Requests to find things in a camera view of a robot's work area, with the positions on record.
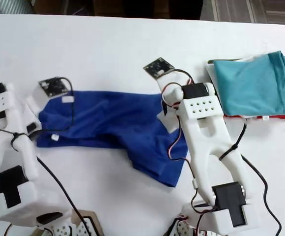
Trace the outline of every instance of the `white tablecloth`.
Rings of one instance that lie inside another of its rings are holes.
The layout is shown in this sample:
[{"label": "white tablecloth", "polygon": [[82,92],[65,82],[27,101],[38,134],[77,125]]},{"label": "white tablecloth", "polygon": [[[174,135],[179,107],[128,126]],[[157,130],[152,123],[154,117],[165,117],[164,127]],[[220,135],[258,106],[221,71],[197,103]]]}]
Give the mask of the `white tablecloth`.
[{"label": "white tablecloth", "polygon": [[[159,93],[143,67],[163,57],[196,81],[207,80],[209,59],[231,59],[282,50],[285,26],[241,23],[121,19],[79,16],[0,15],[0,82],[13,82],[28,95],[36,82],[68,77],[75,90]],[[227,119],[236,140],[240,119]],[[269,184],[268,202],[285,236],[285,120],[253,121],[239,147]],[[194,190],[184,165],[176,188],[166,187],[131,167],[126,151],[61,147],[39,149],[80,209],[97,213],[107,236],[162,235]],[[4,160],[12,165],[14,154]],[[58,188],[43,169],[41,179]],[[230,180],[211,158],[213,184]],[[262,202],[263,185],[250,171],[261,227],[240,235],[273,236],[278,228]],[[0,223],[0,235],[7,223]],[[9,236],[32,229],[13,227]]]}]

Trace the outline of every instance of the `teal cloth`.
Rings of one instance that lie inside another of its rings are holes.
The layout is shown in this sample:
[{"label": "teal cloth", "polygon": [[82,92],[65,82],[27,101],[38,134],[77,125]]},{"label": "teal cloth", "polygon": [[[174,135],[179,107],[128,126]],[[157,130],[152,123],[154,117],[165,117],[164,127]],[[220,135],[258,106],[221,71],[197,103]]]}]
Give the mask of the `teal cloth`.
[{"label": "teal cloth", "polygon": [[219,97],[228,116],[285,115],[285,56],[254,61],[215,60]]}]

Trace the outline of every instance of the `blue cloth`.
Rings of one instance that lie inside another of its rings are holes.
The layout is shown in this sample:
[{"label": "blue cloth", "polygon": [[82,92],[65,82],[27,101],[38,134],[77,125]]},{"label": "blue cloth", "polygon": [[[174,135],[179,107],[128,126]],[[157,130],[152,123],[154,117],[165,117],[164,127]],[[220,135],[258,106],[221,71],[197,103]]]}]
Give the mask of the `blue cloth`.
[{"label": "blue cloth", "polygon": [[[157,119],[161,96],[105,91],[75,91],[75,122],[67,131],[42,133],[38,147],[84,146],[124,148],[133,167],[168,186],[176,186],[183,161],[170,161],[168,146],[177,136]],[[71,104],[51,100],[39,114],[44,129],[63,129],[71,122]],[[185,157],[184,136],[172,150],[173,158]]]},{"label": "blue cloth", "polygon": [[280,51],[250,62],[216,60],[214,65],[226,115],[285,115],[285,56]]}]

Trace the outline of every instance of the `robotic arm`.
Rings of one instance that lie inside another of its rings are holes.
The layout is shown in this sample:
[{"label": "robotic arm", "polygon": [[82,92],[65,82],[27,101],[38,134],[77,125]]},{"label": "robotic arm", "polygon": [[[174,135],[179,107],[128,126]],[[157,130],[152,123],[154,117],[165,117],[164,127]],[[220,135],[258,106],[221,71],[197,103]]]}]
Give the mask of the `robotic arm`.
[{"label": "robotic arm", "polygon": [[13,138],[12,146],[21,156],[21,163],[0,171],[0,220],[33,227],[71,215],[63,195],[38,184],[37,157],[26,137],[41,128],[37,115],[47,102],[67,92],[60,78],[52,78],[40,82],[23,103],[12,84],[0,83],[0,167]]},{"label": "robotic arm", "polygon": [[[205,214],[200,228],[230,235],[257,227],[256,211],[252,203],[253,188],[238,150],[231,151],[222,159],[222,163],[232,175],[233,182],[212,186],[209,180],[209,156],[220,157],[233,145],[213,85],[187,83],[181,86],[172,81],[163,83],[160,77],[172,72],[174,67],[162,58],[144,69],[157,80],[163,92],[163,111],[158,118],[168,132],[173,132],[180,120],[191,156],[191,169],[196,177],[193,179],[193,186],[203,198],[203,202],[197,202],[195,205],[206,204],[214,209]],[[175,89],[166,92],[168,84],[172,84],[172,87],[175,84]],[[188,216],[187,222],[195,227],[200,214],[197,214],[193,207],[185,205],[181,213]]]}]

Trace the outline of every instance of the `red fabric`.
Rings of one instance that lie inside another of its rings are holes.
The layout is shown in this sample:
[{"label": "red fabric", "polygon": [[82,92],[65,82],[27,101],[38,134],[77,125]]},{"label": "red fabric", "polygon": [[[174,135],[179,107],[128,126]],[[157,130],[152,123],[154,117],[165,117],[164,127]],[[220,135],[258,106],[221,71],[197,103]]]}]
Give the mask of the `red fabric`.
[{"label": "red fabric", "polygon": [[[227,115],[224,115],[225,117],[230,117],[230,118],[241,118],[241,116],[227,116]],[[279,119],[285,119],[285,115],[277,115],[277,116],[269,116],[270,118],[279,118]]]}]

